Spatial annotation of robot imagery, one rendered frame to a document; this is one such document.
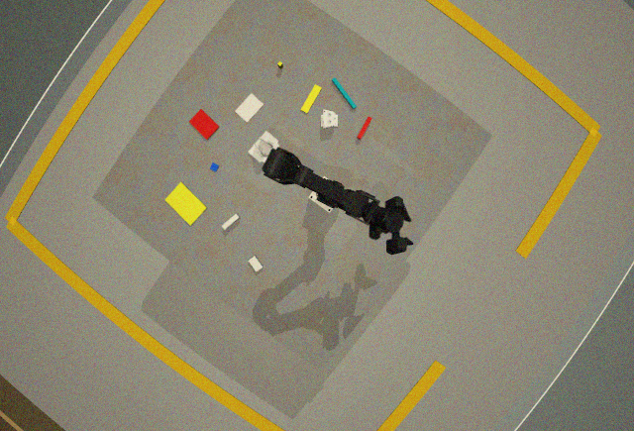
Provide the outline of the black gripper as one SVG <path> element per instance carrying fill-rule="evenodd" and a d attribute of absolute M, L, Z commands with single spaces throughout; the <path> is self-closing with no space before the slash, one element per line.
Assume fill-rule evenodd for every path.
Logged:
<path fill-rule="evenodd" d="M 400 213 L 403 216 L 404 221 L 411 222 L 410 216 L 401 197 L 395 196 L 386 200 L 384 206 L 386 209 Z M 403 253 L 406 251 L 407 245 L 413 245 L 408 238 L 400 237 L 400 231 L 392 233 L 391 235 L 392 239 L 386 240 L 386 251 L 391 255 Z"/>

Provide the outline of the red flat plate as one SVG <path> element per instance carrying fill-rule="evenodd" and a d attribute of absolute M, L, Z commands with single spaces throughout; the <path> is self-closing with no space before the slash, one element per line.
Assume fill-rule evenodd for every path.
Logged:
<path fill-rule="evenodd" d="M 189 123 L 207 140 L 219 129 L 217 124 L 200 109 Z"/>

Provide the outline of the dark red flat bar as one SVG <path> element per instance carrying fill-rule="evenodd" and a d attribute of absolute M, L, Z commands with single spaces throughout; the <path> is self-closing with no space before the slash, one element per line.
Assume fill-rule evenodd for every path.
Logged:
<path fill-rule="evenodd" d="M 368 124 L 370 123 L 370 120 L 371 120 L 371 117 L 367 117 L 360 134 L 357 136 L 358 139 L 361 139 L 362 136 L 365 134 L 365 130 L 366 130 Z"/>

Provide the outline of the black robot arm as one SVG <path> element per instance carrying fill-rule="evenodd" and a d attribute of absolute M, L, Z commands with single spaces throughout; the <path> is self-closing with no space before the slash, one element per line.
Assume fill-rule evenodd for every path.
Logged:
<path fill-rule="evenodd" d="M 370 238 L 373 240 L 379 239 L 381 233 L 396 233 L 403 227 L 403 216 L 378 206 L 380 201 L 375 196 L 362 190 L 344 189 L 342 183 L 322 178 L 285 149 L 271 149 L 262 170 L 264 176 L 278 183 L 297 184 L 316 192 L 316 200 L 333 209 L 339 207 L 346 211 L 345 214 L 370 225 Z M 373 201 L 369 202 L 370 199 Z M 364 221 L 359 219 L 361 217 Z"/>

